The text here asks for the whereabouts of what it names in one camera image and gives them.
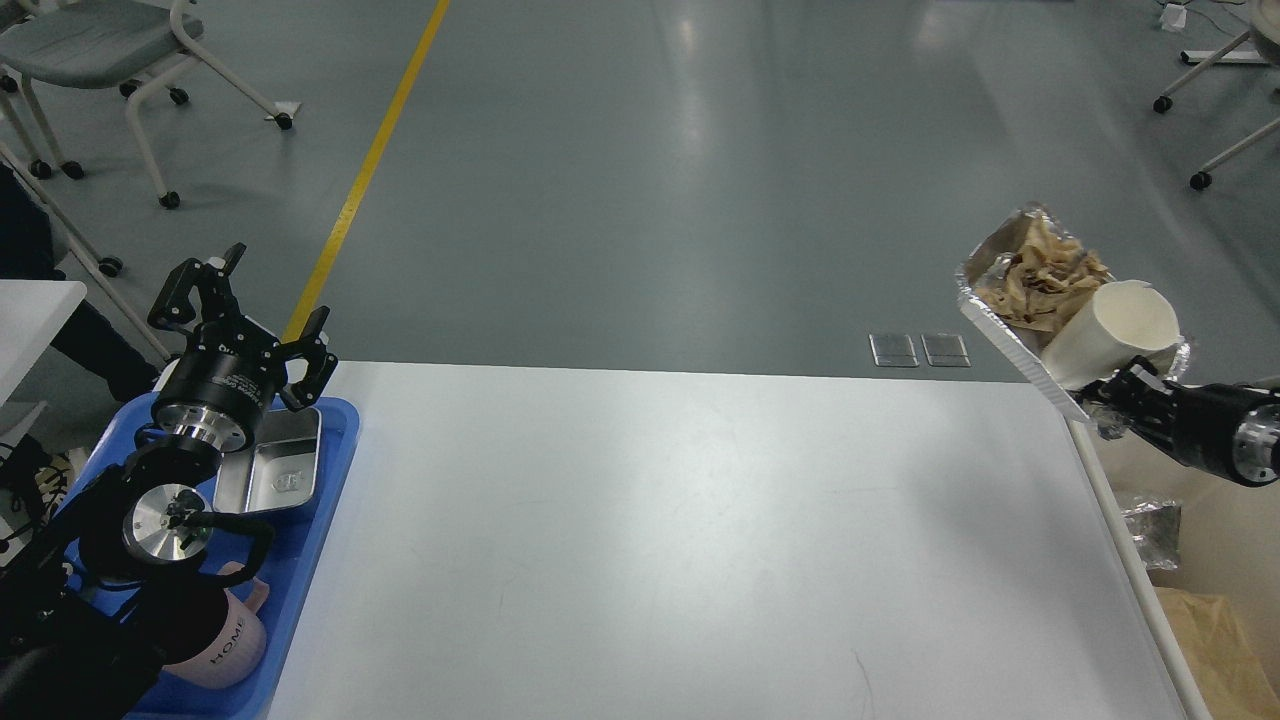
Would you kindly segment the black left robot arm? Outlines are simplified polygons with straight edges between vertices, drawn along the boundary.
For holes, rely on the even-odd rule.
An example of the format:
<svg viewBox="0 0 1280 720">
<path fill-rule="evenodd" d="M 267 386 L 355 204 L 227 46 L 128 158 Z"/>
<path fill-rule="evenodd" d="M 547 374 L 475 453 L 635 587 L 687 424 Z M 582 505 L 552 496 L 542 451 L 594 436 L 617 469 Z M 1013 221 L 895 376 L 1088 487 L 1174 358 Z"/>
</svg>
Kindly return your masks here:
<svg viewBox="0 0 1280 720">
<path fill-rule="evenodd" d="M 3 569 L 3 716 L 120 719 L 161 679 L 220 691 L 262 662 L 260 578 L 276 530 L 253 493 L 280 471 L 317 473 L 271 430 L 283 411 L 317 433 L 338 360 L 328 307 L 289 342 L 230 287 L 244 254 L 189 258 L 148 324 L 186 337 L 134 450 L 84 482 Z"/>
</svg>

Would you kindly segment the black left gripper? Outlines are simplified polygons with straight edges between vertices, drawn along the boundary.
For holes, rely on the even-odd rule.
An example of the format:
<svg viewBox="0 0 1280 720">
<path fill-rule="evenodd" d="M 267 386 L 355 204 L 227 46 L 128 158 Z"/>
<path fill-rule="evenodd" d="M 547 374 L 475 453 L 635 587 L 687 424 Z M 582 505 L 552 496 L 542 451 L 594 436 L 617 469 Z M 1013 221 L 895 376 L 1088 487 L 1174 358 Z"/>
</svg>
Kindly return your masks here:
<svg viewBox="0 0 1280 720">
<path fill-rule="evenodd" d="M 241 311 L 230 274 L 244 251 L 244 243 L 233 243 L 220 258 L 186 259 L 147 313 L 152 328 L 186 338 L 186 352 L 154 401 L 154 423 L 218 451 L 253 443 L 279 389 L 291 411 L 311 407 L 339 363 L 323 337 L 329 306 L 315 307 L 300 337 L 279 346 Z M 264 356 L 274 348 L 275 361 Z M 289 380 L 287 364 L 294 360 L 305 361 L 305 373 Z"/>
</svg>

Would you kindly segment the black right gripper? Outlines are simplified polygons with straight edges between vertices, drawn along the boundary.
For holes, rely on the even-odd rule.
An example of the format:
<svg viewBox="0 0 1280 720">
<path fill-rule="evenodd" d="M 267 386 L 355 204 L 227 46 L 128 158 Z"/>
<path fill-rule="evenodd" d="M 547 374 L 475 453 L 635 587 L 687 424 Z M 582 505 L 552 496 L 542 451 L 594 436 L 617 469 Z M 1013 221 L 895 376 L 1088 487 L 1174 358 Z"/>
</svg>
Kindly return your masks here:
<svg viewBox="0 0 1280 720">
<path fill-rule="evenodd" d="M 1239 486 L 1277 482 L 1276 391 L 1251 386 L 1169 386 L 1146 357 L 1078 392 L 1102 439 L 1133 433 L 1184 466 Z"/>
</svg>

